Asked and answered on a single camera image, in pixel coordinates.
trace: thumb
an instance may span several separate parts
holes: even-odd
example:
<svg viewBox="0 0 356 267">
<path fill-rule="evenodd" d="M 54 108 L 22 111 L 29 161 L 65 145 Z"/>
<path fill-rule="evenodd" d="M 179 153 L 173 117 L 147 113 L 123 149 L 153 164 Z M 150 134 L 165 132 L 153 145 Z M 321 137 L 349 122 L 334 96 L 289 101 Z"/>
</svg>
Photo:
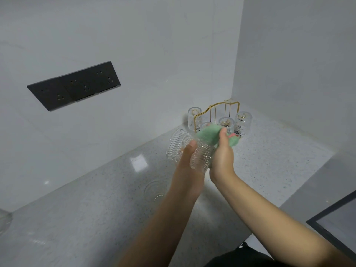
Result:
<svg viewBox="0 0 356 267">
<path fill-rule="evenodd" d="M 226 130 L 226 127 L 223 127 L 219 132 L 219 146 L 229 146 L 229 137 Z"/>
<path fill-rule="evenodd" d="M 196 148 L 197 148 L 197 141 L 192 139 L 190 143 L 184 148 L 182 157 L 179 162 L 180 166 L 190 165 L 190 158 L 192 157 L 192 154 L 194 153 Z"/>
</svg>

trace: black trim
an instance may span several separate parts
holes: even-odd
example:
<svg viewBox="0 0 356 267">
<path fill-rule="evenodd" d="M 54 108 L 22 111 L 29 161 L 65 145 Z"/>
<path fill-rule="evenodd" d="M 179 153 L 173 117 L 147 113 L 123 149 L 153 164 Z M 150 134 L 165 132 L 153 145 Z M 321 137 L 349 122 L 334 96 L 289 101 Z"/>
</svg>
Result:
<svg viewBox="0 0 356 267">
<path fill-rule="evenodd" d="M 320 235 L 322 235 L 325 239 L 327 239 L 332 245 L 334 245 L 337 249 L 344 252 L 346 256 L 356 262 L 356 253 L 349 249 L 346 245 L 344 245 L 339 239 L 337 239 L 334 235 L 324 229 L 317 221 L 328 215 L 329 213 L 336 211 L 341 206 L 351 202 L 356 199 L 356 190 L 346 197 L 342 198 L 338 202 L 334 203 L 332 206 L 326 208 L 324 211 L 318 213 L 311 219 L 307 221 L 307 224 L 315 229 Z"/>
</svg>

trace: quartz countertop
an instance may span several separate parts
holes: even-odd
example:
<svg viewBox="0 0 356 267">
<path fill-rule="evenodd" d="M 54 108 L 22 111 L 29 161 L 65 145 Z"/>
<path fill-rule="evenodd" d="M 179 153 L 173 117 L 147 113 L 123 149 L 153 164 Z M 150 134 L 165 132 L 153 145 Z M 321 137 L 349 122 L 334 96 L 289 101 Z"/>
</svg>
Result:
<svg viewBox="0 0 356 267">
<path fill-rule="evenodd" d="M 251 133 L 234 147 L 238 176 L 281 206 L 334 152 L 263 114 L 252 113 Z M 174 164 L 165 158 L 168 131 L 13 213 L 0 236 L 0 265 L 107 266 L 154 212 L 144 189 L 167 185 Z M 170 266 L 203 266 L 236 248 L 250 231 L 208 177 Z"/>
</svg>

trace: green towel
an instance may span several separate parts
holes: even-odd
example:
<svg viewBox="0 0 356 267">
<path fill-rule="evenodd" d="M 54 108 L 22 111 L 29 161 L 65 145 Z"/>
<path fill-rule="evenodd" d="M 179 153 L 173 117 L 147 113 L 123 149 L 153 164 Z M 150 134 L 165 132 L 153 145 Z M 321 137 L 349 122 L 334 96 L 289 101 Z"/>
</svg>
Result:
<svg viewBox="0 0 356 267">
<path fill-rule="evenodd" d="M 197 137 L 203 142 L 206 143 L 210 146 L 218 146 L 219 143 L 219 132 L 223 127 L 220 125 L 216 124 L 211 124 L 207 127 L 205 127 L 203 130 L 200 130 L 197 132 Z M 229 145 L 231 147 L 235 146 L 238 144 L 238 140 L 240 137 L 238 137 L 236 134 L 231 134 L 229 135 Z"/>
</svg>

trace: gold wire frame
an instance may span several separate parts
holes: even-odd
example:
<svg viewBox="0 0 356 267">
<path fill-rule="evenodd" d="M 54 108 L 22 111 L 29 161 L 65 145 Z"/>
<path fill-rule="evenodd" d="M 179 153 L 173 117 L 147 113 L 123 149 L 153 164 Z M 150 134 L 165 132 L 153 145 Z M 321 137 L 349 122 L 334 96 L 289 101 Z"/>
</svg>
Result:
<svg viewBox="0 0 356 267">
<path fill-rule="evenodd" d="M 236 101 L 236 102 L 227 102 L 228 100 L 225 100 L 224 102 L 219 102 L 219 103 L 216 103 L 214 105 L 210 105 L 205 112 L 202 112 L 202 113 L 199 113 L 197 115 L 194 116 L 194 133 L 197 132 L 197 127 L 195 125 L 195 120 L 198 116 L 201 116 L 205 113 L 208 112 L 208 110 L 210 110 L 210 121 L 211 121 L 211 109 L 217 105 L 220 105 L 220 104 L 225 104 L 225 114 L 224 114 L 224 117 L 226 117 L 226 105 L 229 105 L 229 117 L 230 117 L 230 113 L 231 113 L 231 105 L 234 105 L 234 104 L 237 104 L 238 105 L 238 110 L 236 111 L 236 113 L 238 113 L 239 109 L 240 109 L 240 102 Z M 214 123 L 216 123 L 216 108 L 215 108 L 215 116 L 214 116 Z"/>
</svg>

